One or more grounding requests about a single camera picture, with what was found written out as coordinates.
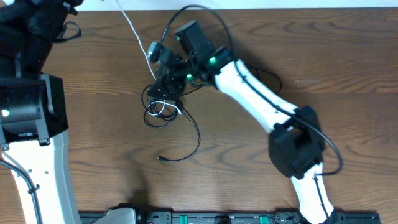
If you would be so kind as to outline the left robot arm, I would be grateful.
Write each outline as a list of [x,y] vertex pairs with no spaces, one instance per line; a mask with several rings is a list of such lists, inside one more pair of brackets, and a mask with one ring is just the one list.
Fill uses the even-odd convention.
[[43,72],[67,41],[78,0],[14,1],[1,8],[1,164],[27,223],[80,223],[68,162],[63,81]]

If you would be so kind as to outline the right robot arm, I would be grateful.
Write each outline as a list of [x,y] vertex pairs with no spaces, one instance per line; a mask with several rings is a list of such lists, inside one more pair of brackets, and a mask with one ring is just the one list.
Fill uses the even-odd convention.
[[283,100],[259,81],[232,50],[216,48],[197,21],[176,31],[186,58],[161,42],[151,43],[147,59],[160,65],[148,95],[177,101],[190,82],[213,85],[239,103],[268,134],[269,157],[276,169],[289,178],[296,191],[300,213],[309,223],[329,223],[334,208],[323,183],[326,137],[313,108],[299,108]]

